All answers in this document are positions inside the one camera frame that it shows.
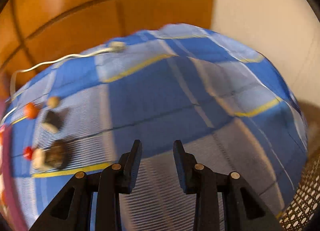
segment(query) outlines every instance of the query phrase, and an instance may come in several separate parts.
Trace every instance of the mesh pattern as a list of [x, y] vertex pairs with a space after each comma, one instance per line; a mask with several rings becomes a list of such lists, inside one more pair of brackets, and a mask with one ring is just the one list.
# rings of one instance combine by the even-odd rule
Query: mesh pattern
[[285, 230], [302, 231], [320, 204], [320, 154], [303, 170], [299, 188], [279, 223]]

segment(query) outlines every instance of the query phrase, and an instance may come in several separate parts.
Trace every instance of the white cord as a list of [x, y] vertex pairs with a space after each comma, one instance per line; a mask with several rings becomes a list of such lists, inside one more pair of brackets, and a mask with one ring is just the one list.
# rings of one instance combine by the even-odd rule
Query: white cord
[[[90, 57], [90, 56], [94, 56], [94, 55], [97, 55], [97, 54], [102, 54], [102, 53], [107, 53], [107, 52], [120, 52], [120, 51], [123, 51], [125, 49], [125, 43], [124, 42], [110, 42], [109, 44], [109, 47], [106, 47], [106, 48], [103, 48], [103, 49], [100, 49], [100, 50], [97, 50], [97, 51], [94, 51], [94, 52], [91, 52], [89, 54], [68, 54], [68, 55], [65, 55], [57, 60], [54, 60], [54, 61], [47, 61], [47, 62], [42, 62], [42, 63], [39, 63], [29, 69], [25, 69], [25, 70], [18, 70], [18, 71], [15, 71], [12, 76], [11, 76], [11, 80], [10, 80], [10, 97], [11, 97], [11, 101], [13, 102], [13, 100], [16, 98], [16, 92], [15, 92], [15, 88], [16, 88], [16, 78], [17, 78], [17, 74], [18, 73], [26, 73], [26, 72], [29, 72], [29, 71], [32, 71], [34, 69], [36, 69], [37, 67], [39, 66], [42, 66], [42, 65], [51, 65], [51, 64], [54, 64], [54, 63], [58, 63], [62, 60], [65, 60], [65, 59], [68, 59], [68, 58], [81, 58], [81, 57]], [[4, 124], [4, 121], [6, 120], [6, 118], [11, 114], [13, 113], [15, 110], [17, 109], [17, 106], [14, 107], [10, 112], [8, 112], [1, 120], [1, 123], [0, 123], [0, 126]]]

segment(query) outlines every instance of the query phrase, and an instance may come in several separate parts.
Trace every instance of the blue cloth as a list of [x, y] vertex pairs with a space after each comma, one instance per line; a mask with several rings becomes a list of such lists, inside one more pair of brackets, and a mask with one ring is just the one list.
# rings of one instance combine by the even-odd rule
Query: blue cloth
[[[238, 171], [274, 214], [286, 208], [306, 160], [306, 126], [294, 95], [262, 54], [186, 24], [110, 41], [127, 47], [47, 68], [23, 87], [7, 118], [14, 123], [13, 177], [29, 227], [74, 171], [102, 170], [134, 139], [142, 141], [143, 156], [136, 188], [120, 196], [127, 230], [192, 229], [195, 197], [179, 187], [175, 139], [213, 171]], [[26, 103], [44, 104], [50, 96], [61, 98], [57, 134], [41, 126], [45, 105], [37, 119], [15, 123]], [[27, 145], [48, 148], [57, 139], [76, 140], [68, 143], [73, 155], [63, 172], [39, 173], [21, 156]]]

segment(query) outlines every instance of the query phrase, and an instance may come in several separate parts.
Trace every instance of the copper rivet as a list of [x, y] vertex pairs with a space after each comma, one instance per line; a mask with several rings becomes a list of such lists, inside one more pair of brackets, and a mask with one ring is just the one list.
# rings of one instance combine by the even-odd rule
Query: copper rivet
[[76, 173], [76, 178], [83, 178], [84, 177], [84, 172], [83, 171], [78, 171]]
[[231, 178], [238, 179], [238, 178], [240, 178], [240, 174], [238, 172], [232, 172]]
[[119, 163], [115, 163], [115, 164], [112, 164], [112, 169], [114, 169], [114, 170], [118, 170], [118, 169], [121, 169], [121, 164], [119, 164]]
[[201, 163], [197, 163], [197, 164], [195, 165], [195, 169], [197, 169], [197, 170], [203, 170], [203, 169], [204, 169], [204, 166], [203, 166]]

